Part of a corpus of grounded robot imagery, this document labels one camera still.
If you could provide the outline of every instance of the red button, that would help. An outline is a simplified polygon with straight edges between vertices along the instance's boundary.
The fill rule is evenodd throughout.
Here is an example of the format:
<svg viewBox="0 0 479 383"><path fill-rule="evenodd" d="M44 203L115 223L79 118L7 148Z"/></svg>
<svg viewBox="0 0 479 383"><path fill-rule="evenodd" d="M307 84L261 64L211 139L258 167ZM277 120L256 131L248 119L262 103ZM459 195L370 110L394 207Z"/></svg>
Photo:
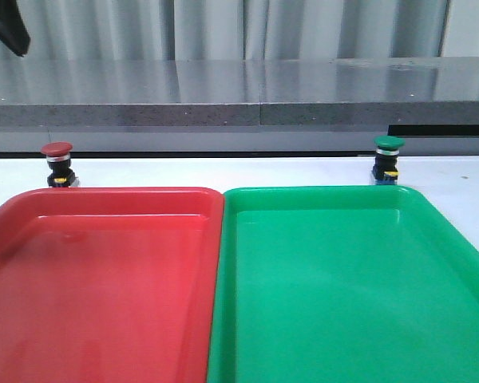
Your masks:
<svg viewBox="0 0 479 383"><path fill-rule="evenodd" d="M46 144L41 148L41 153L46 154L48 157L61 157L69 153L73 148L73 145L69 142L52 142L51 144Z"/></svg>

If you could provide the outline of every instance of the plastic tray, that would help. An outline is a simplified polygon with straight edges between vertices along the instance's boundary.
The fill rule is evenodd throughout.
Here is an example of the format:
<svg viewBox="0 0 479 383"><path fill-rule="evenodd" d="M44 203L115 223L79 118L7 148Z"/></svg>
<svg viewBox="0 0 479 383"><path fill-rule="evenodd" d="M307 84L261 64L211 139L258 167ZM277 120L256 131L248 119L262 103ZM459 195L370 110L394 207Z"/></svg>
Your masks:
<svg viewBox="0 0 479 383"><path fill-rule="evenodd" d="M421 194L225 199L208 382L479 383L479 253Z"/></svg>
<svg viewBox="0 0 479 383"><path fill-rule="evenodd" d="M203 188L0 207L0 383L204 382L222 213Z"/></svg>

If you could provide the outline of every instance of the table surface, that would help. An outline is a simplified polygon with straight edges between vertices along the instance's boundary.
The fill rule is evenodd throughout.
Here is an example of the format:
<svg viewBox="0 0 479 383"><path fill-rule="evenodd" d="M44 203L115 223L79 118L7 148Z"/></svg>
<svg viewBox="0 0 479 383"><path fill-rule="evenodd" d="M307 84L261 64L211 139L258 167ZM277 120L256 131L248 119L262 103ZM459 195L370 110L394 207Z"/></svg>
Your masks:
<svg viewBox="0 0 479 383"><path fill-rule="evenodd" d="M83 187L362 185L373 157L73 159ZM479 156L401 157L399 184L420 191L479 250ZM46 186L43 159L0 160L0 205Z"/></svg>

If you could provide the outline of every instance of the green button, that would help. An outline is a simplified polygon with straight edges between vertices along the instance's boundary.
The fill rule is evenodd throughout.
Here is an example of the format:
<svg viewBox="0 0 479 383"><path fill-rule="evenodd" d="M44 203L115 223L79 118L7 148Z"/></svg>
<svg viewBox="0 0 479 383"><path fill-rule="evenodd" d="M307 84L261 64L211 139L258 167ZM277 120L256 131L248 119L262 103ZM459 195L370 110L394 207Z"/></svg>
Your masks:
<svg viewBox="0 0 479 383"><path fill-rule="evenodd" d="M396 136L378 136L374 139L380 149L396 150L405 144L402 138Z"/></svg>

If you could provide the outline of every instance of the gray curtain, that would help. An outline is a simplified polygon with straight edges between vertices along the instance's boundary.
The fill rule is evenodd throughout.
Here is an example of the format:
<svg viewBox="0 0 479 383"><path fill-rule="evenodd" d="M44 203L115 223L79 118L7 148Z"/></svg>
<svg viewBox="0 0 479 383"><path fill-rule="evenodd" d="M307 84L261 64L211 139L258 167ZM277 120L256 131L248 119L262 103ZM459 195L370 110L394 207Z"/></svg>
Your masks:
<svg viewBox="0 0 479 383"><path fill-rule="evenodd" d="M31 59L479 57L479 0L18 0ZM17 59L0 43L0 59Z"/></svg>

